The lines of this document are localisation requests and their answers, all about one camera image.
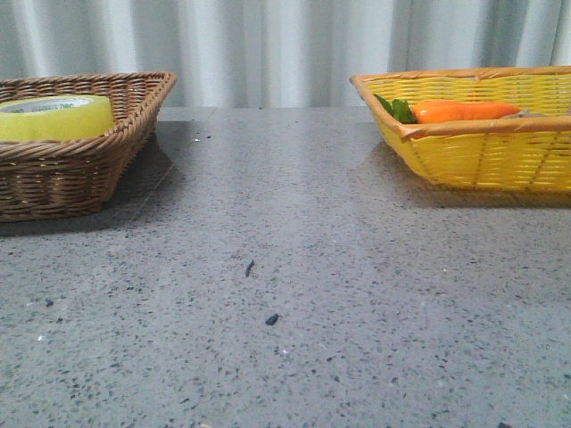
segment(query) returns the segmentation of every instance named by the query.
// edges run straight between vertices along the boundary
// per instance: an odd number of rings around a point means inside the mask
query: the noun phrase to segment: roll of tape
[[[0,103],[0,140],[71,140],[113,128],[109,98],[57,95]]]

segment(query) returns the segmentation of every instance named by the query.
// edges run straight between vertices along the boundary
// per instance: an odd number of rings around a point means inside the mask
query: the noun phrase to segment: orange carrot
[[[498,119],[520,111],[515,105],[496,101],[458,103],[450,100],[421,101],[415,104],[411,110],[418,123]]]

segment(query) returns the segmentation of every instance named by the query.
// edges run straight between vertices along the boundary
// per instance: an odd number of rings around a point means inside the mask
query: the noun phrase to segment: brown wicker basket
[[[169,72],[0,80],[0,103],[49,95],[103,95],[115,127],[69,141],[0,141],[0,221],[65,218],[99,211],[154,131],[176,82]]]

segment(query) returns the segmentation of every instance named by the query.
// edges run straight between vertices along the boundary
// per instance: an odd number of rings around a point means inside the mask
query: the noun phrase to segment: granite countertop
[[[571,426],[568,196],[432,187],[364,107],[161,118],[0,224],[2,428]]]

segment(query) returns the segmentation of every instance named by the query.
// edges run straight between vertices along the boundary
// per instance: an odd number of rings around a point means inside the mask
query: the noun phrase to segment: white curtain
[[[352,74],[571,63],[571,0],[0,0],[0,78],[170,70],[165,105],[359,105]]]

